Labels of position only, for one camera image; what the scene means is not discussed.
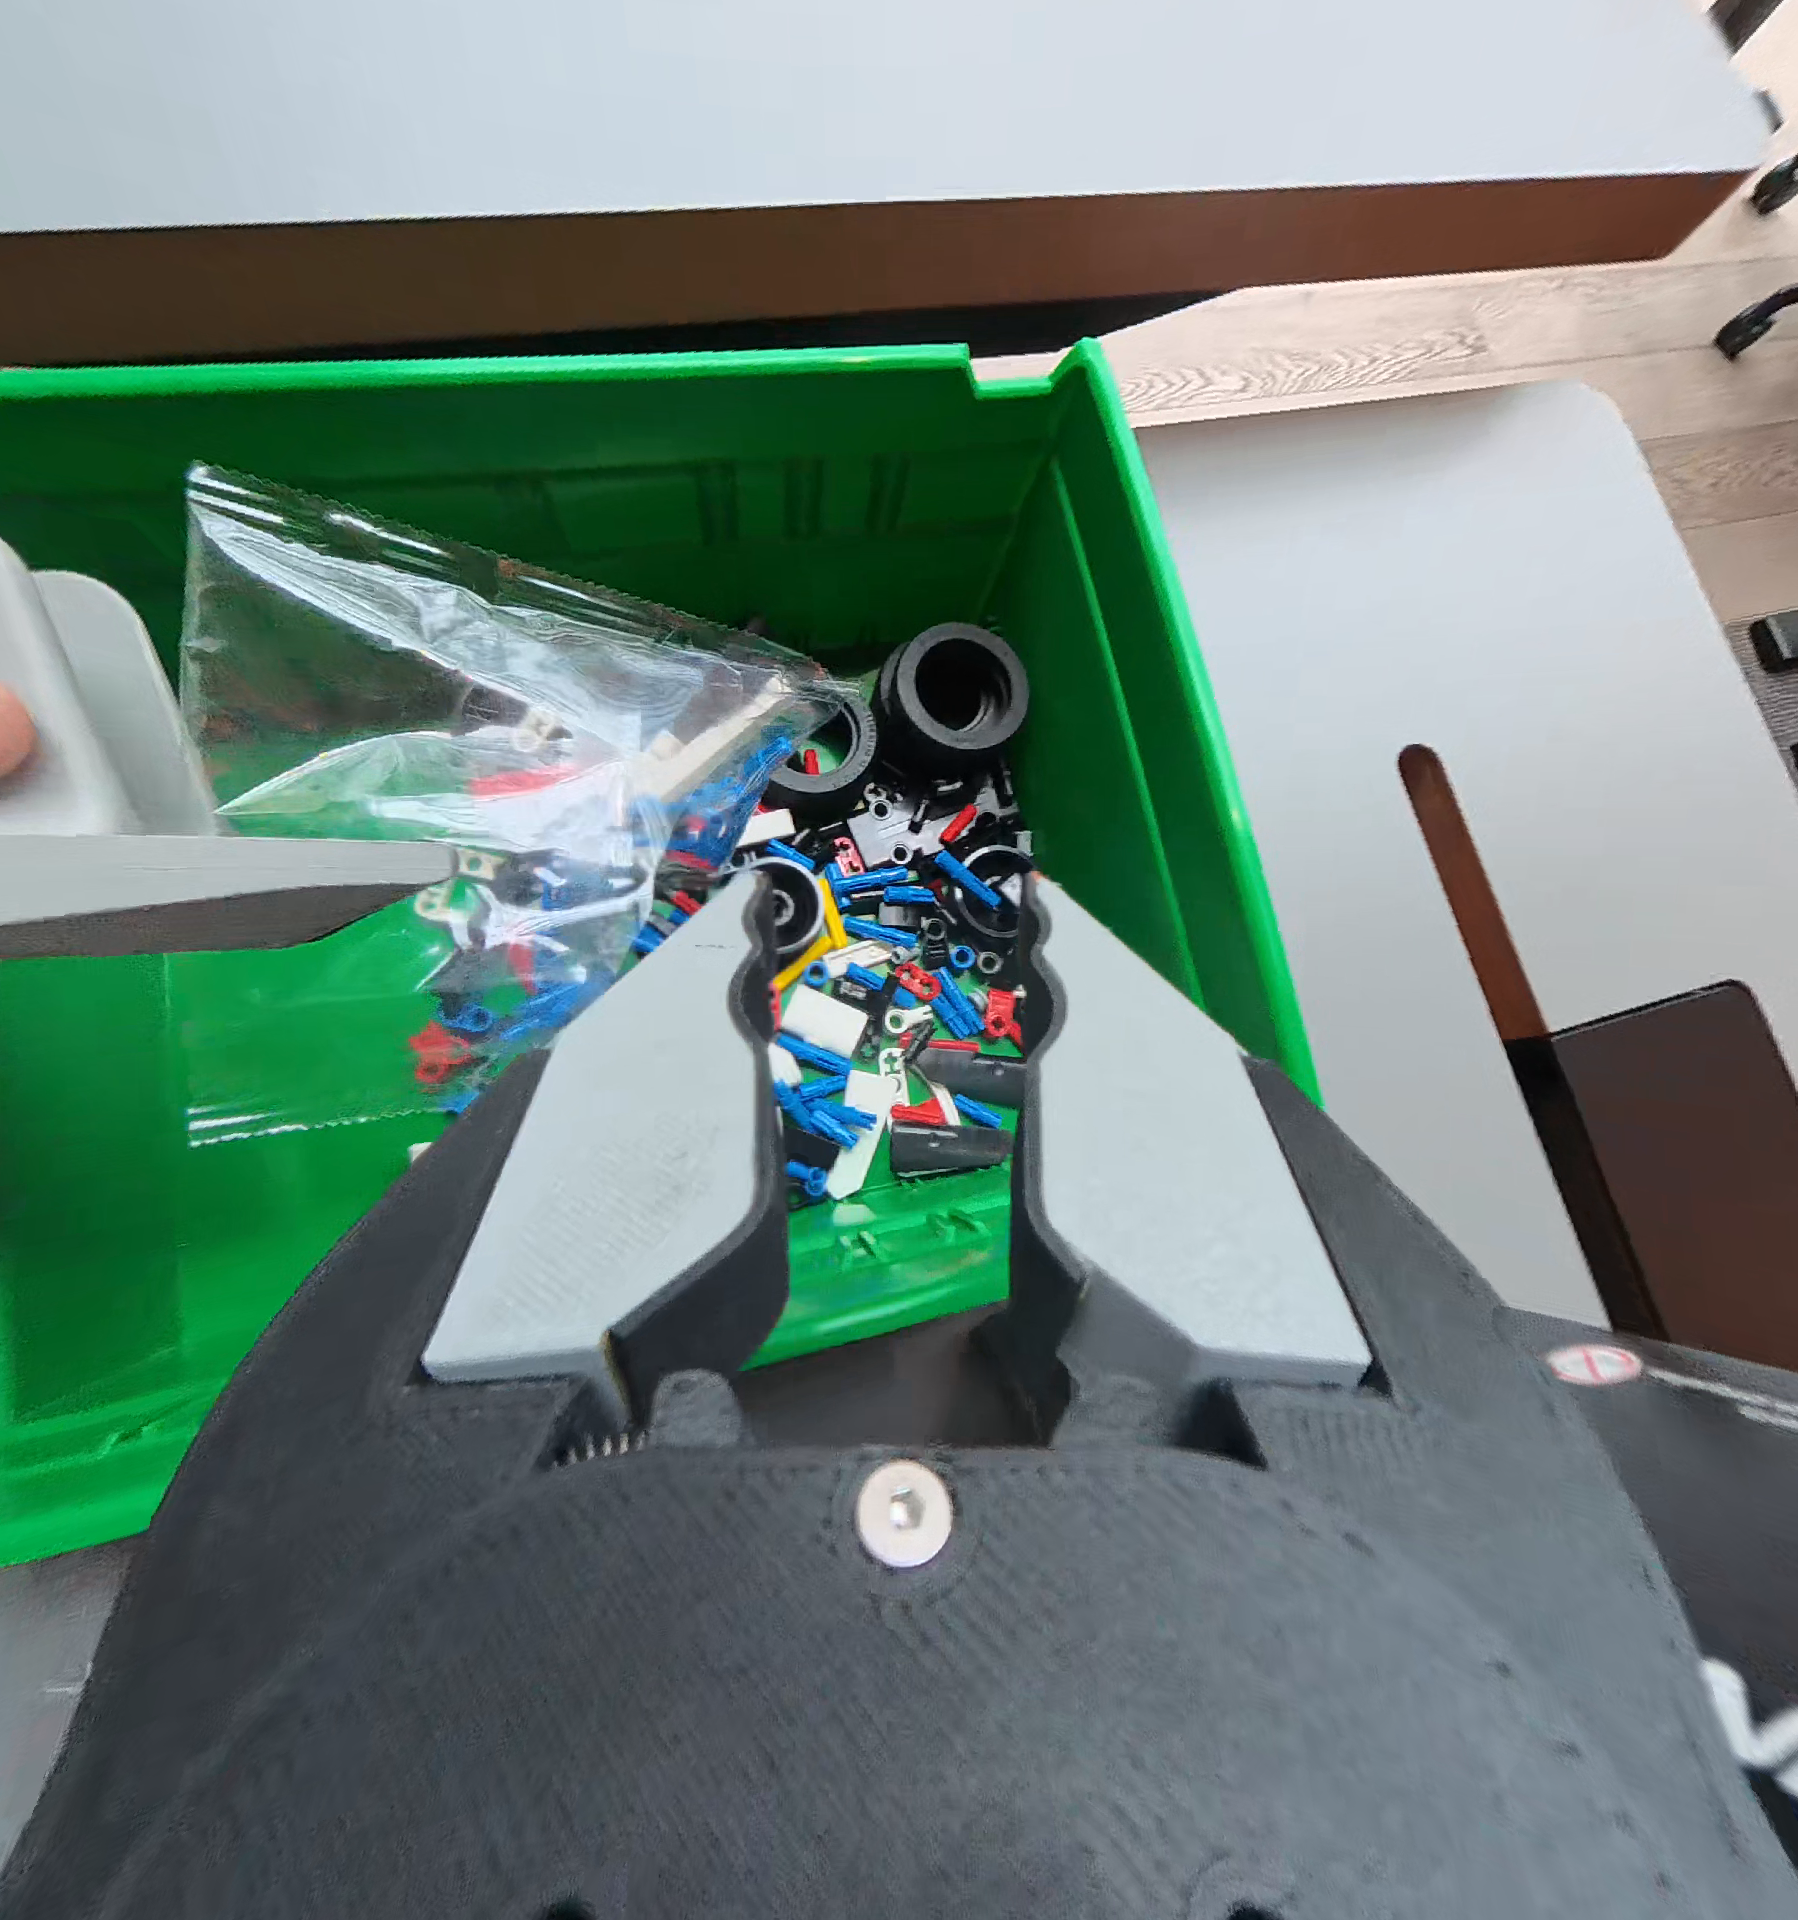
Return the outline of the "black printed box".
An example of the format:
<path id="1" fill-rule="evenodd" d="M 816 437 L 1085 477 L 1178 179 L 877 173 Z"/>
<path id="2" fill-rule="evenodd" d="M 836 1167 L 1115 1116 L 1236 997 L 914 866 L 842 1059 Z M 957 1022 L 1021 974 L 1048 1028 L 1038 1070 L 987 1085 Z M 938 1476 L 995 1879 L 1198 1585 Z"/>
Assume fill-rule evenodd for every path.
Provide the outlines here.
<path id="1" fill-rule="evenodd" d="M 1688 1608 L 1726 1748 L 1798 1868 L 1798 1373 L 1512 1317 L 1602 1436 Z"/>

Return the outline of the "black lego wheel with hub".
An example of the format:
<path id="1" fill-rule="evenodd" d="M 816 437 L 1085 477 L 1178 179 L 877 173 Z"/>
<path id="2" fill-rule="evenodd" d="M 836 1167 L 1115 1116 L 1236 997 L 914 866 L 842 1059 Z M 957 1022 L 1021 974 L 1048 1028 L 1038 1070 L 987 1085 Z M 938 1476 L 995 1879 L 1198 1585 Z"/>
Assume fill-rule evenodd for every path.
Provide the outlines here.
<path id="1" fill-rule="evenodd" d="M 761 857 L 746 863 L 766 894 L 771 946 L 782 967 L 807 952 L 828 933 L 826 903 L 816 869 L 787 857 Z"/>
<path id="2" fill-rule="evenodd" d="M 980 943 L 1011 943 L 1032 866 L 1032 852 L 1003 841 L 938 852 L 940 901 L 951 919 Z"/>

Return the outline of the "green plastic bin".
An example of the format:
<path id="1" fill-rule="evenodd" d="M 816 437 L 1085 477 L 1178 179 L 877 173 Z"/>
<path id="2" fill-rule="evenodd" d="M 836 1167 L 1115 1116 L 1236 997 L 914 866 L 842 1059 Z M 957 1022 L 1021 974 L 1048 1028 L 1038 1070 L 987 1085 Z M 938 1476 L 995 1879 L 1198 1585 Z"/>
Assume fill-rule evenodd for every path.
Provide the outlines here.
<path id="1" fill-rule="evenodd" d="M 1032 852 L 1318 1097 L 1185 593 L 1102 346 L 0 372 L 0 537 L 183 634 L 207 459 L 872 667 L 948 618 L 1032 673 Z M 0 1569 L 143 1533 L 288 1295 L 470 1075 L 414 1039 L 442 927 L 0 963 Z"/>

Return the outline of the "clear plastic parts bag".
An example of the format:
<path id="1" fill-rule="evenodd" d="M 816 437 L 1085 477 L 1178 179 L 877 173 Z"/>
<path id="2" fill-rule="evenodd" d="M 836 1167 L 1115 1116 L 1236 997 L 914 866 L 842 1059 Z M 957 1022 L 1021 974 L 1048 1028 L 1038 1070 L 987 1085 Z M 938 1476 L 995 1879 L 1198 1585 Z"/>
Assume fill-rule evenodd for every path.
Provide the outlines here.
<path id="1" fill-rule="evenodd" d="M 706 901 L 852 682 L 672 613 L 234 468 L 186 474 L 183 720 L 218 824 L 427 841 L 450 874 L 314 991 L 365 1085 L 468 1112 Z"/>

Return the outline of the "black office chair base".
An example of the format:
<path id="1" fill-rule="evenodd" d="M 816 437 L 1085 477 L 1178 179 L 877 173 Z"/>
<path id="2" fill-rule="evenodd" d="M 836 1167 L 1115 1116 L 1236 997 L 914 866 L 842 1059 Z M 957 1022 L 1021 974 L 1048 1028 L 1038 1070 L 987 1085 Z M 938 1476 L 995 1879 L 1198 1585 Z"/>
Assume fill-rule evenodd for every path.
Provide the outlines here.
<path id="1" fill-rule="evenodd" d="M 1748 208 L 1758 218 L 1774 218 L 1796 200 L 1798 200 L 1798 154 L 1771 167 L 1762 179 L 1753 179 L 1748 193 Z M 1739 363 L 1792 307 L 1798 307 L 1798 281 L 1763 293 L 1762 302 L 1751 302 L 1740 316 L 1732 316 L 1726 324 L 1722 324 L 1722 330 L 1713 335 L 1716 355 Z"/>

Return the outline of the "grey table with brown edge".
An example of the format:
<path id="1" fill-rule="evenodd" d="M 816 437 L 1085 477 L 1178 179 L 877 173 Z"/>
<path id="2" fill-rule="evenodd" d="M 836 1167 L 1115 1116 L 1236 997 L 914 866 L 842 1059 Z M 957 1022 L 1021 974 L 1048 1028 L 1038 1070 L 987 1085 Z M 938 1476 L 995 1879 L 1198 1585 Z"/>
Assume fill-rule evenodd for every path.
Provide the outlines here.
<path id="1" fill-rule="evenodd" d="M 1767 128 L 1698 3 L 0 3 L 0 367 L 1626 264 Z"/>

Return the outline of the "flat black lego tyre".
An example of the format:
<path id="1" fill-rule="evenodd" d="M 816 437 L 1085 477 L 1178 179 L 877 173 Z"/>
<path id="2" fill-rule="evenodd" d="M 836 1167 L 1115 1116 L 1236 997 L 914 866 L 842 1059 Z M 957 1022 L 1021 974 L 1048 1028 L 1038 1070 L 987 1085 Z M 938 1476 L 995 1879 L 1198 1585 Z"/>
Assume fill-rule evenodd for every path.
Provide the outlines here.
<path id="1" fill-rule="evenodd" d="M 878 720 L 869 700 L 845 693 L 831 714 L 766 782 L 764 804 L 787 810 L 798 830 L 850 818 L 872 782 Z"/>

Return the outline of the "pile of lego pieces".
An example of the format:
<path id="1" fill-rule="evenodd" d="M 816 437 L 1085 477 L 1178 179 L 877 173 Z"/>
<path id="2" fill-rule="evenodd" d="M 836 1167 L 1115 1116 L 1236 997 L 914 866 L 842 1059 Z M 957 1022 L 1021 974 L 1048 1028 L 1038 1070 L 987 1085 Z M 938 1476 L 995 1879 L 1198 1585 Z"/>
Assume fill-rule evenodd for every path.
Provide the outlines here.
<path id="1" fill-rule="evenodd" d="M 863 804 L 798 830 L 761 803 L 715 869 L 709 804 L 697 804 L 632 952 L 649 957 L 709 903 L 715 878 L 766 857 L 818 877 L 826 940 L 774 957 L 771 1083 L 790 1210 L 842 1207 L 877 1173 L 920 1183 L 1011 1155 L 1026 1061 L 1019 940 L 980 943 L 948 912 L 938 852 L 1036 852 L 1003 759 L 959 774 L 895 770 L 884 748 Z"/>

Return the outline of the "dark brown panel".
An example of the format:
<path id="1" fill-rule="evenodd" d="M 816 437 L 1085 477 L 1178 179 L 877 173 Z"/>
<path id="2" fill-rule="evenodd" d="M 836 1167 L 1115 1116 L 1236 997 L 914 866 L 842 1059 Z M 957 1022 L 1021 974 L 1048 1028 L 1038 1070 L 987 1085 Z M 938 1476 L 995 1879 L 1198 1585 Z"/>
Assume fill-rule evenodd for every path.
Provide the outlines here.
<path id="1" fill-rule="evenodd" d="M 1505 1049 L 1614 1331 L 1798 1373 L 1798 1085 L 1753 994 Z"/>

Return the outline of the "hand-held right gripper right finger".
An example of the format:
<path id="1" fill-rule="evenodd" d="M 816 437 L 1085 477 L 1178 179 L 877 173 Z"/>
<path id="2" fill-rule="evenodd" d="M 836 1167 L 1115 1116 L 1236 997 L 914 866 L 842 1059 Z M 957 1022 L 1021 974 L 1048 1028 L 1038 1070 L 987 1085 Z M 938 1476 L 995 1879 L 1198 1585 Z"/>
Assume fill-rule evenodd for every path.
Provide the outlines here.
<path id="1" fill-rule="evenodd" d="M 1019 927 L 1011 1278 L 980 1343 L 1028 1428 L 1051 1443 L 1110 1390 L 1179 1436 L 1241 1385 L 1362 1385 L 1373 1350 L 1249 1053 L 1051 877 Z"/>

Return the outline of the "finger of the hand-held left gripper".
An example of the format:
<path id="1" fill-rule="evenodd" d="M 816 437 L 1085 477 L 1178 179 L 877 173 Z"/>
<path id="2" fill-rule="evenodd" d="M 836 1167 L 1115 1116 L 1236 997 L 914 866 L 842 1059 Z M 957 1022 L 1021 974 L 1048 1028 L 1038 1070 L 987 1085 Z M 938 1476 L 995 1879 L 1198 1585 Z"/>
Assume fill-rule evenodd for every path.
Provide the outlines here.
<path id="1" fill-rule="evenodd" d="M 300 946 L 457 869 L 440 841 L 221 832 L 139 613 L 6 542 L 0 682 L 39 726 L 0 782 L 0 961 Z"/>

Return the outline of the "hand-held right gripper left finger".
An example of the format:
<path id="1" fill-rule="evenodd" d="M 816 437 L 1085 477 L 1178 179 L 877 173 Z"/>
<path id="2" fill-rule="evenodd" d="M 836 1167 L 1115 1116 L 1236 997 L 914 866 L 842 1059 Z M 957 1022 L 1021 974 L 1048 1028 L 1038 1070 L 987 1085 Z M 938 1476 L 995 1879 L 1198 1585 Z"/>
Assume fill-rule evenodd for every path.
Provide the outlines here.
<path id="1" fill-rule="evenodd" d="M 435 1382 L 581 1379 L 649 1409 L 729 1379 L 787 1310 L 771 894 L 729 878 L 552 1045 L 454 1292 Z"/>

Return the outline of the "large black lego tyre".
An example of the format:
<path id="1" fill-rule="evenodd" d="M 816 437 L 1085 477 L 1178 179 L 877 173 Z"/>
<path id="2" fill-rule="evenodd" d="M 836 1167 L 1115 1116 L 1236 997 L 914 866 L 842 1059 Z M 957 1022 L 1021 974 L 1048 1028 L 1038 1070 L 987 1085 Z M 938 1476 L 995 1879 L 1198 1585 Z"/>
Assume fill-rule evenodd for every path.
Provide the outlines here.
<path id="1" fill-rule="evenodd" d="M 959 774 L 1011 750 L 1032 714 L 1032 675 L 989 630 L 934 627 L 878 670 L 878 748 L 906 774 Z"/>

